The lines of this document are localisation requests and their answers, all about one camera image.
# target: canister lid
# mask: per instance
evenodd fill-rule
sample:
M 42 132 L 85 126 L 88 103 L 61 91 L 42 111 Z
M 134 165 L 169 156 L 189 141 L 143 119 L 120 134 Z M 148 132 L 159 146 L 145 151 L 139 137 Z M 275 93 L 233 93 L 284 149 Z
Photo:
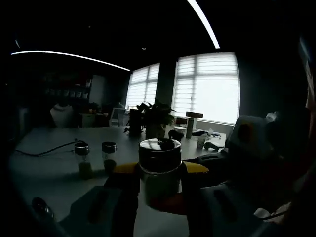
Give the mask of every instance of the canister lid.
M 77 142 L 75 143 L 75 153 L 81 156 L 89 154 L 89 144 L 85 142 Z
M 117 144 L 115 142 L 103 142 L 102 151 L 106 153 L 114 153 L 117 150 Z
M 148 139 L 139 144 L 139 163 L 150 172 L 168 172 L 181 164 L 181 143 L 173 139 Z

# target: window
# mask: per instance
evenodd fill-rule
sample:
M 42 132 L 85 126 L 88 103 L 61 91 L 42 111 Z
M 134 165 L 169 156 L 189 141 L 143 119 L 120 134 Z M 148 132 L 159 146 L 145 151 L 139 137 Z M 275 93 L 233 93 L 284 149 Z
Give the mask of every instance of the window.
M 239 76 L 234 53 L 179 58 L 173 93 L 174 115 L 203 113 L 203 120 L 235 124 L 239 114 Z
M 132 108 L 143 102 L 155 102 L 160 64 L 153 64 L 133 71 L 130 77 L 126 99 L 126 108 Z

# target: ceiling light strip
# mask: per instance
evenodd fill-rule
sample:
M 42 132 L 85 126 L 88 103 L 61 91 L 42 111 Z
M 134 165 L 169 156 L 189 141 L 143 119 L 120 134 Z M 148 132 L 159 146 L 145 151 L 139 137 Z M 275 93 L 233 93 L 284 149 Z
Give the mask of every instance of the ceiling light strip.
M 216 36 L 213 32 L 213 29 L 211 27 L 211 25 L 209 24 L 206 16 L 204 15 L 203 11 L 201 10 L 200 6 L 197 4 L 197 2 L 195 0 L 187 0 L 188 3 L 191 5 L 191 7 L 193 8 L 193 10 L 197 13 L 197 15 L 199 16 L 199 18 L 201 19 L 203 25 L 205 26 L 209 36 L 211 37 L 213 44 L 215 46 L 216 49 L 219 49 L 219 44 L 217 42 Z
M 88 57 L 83 57 L 83 56 L 80 56 L 80 55 L 75 55 L 75 54 L 70 54 L 70 53 L 61 53 L 61 52 L 53 52 L 53 51 L 32 50 L 32 51 L 20 51 L 20 52 L 15 52 L 15 53 L 11 53 L 11 55 L 20 54 L 20 53 L 53 53 L 53 54 L 68 55 L 68 56 L 73 56 L 73 57 L 77 57 L 77 58 L 88 59 L 88 60 L 95 61 L 95 62 L 98 62 L 98 63 L 104 63 L 104 64 L 107 64 L 107 65 L 110 65 L 110 66 L 113 66 L 113 67 L 116 67 L 116 68 L 121 68 L 121 69 L 123 69 L 123 70 L 130 71 L 130 69 L 127 69 L 127 68 L 124 68 L 124 67 L 120 67 L 120 66 L 115 65 L 115 64 L 112 64 L 112 63 L 107 63 L 107 62 L 103 62 L 103 61 L 100 61 L 100 60 L 97 60 L 97 59 L 88 58 Z

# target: black cable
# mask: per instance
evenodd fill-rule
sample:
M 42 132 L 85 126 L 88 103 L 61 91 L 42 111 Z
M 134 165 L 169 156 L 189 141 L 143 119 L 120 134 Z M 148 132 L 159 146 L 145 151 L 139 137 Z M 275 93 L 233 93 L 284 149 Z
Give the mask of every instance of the black cable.
M 278 214 L 271 215 L 271 216 L 268 216 L 268 217 L 259 218 L 259 219 L 262 220 L 262 221 L 269 220 L 269 219 L 272 219 L 272 218 L 275 218 L 275 217 L 278 217 L 278 216 L 282 216 L 282 215 L 284 215 L 286 212 L 287 212 L 287 211 L 280 212 L 280 213 L 278 213 Z
M 55 148 L 50 149 L 50 150 L 48 150 L 48 151 L 46 151 L 46 152 L 41 152 L 41 153 L 38 153 L 38 154 L 31 154 L 31 153 L 23 152 L 23 151 L 20 151 L 20 150 L 16 150 L 16 151 L 19 152 L 19 153 L 21 153 L 21 154 L 27 155 L 27 156 L 40 157 L 40 156 L 42 156 L 42 155 L 44 155 L 44 154 L 47 154 L 47 153 L 50 153 L 50 152 L 52 152 L 52 151 L 54 151 L 54 150 L 56 150 L 56 149 L 59 149 L 59 148 L 61 148 L 61 147 L 65 147 L 65 146 L 68 146 L 68 145 L 71 145 L 71 144 L 77 143 L 77 142 L 84 142 L 84 141 L 82 141 L 82 140 L 76 140 L 76 141 L 66 143 L 66 144 L 64 144 L 64 145 L 55 147 Z

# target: ceiling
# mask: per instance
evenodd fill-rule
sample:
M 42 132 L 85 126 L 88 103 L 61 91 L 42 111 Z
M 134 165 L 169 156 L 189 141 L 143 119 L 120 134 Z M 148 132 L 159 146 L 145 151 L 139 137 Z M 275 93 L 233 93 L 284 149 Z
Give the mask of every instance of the ceiling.
M 261 0 L 254 5 L 240 1 L 197 2 L 213 28 L 220 50 L 214 48 L 186 0 L 135 0 L 68 9 L 29 6 L 28 10 L 17 10 L 10 25 L 9 51 L 65 52 L 135 70 L 165 59 L 206 52 L 287 50 L 298 38 L 299 17 L 293 17 L 294 8 L 284 8 L 280 1 Z M 56 64 L 67 56 L 15 57 Z

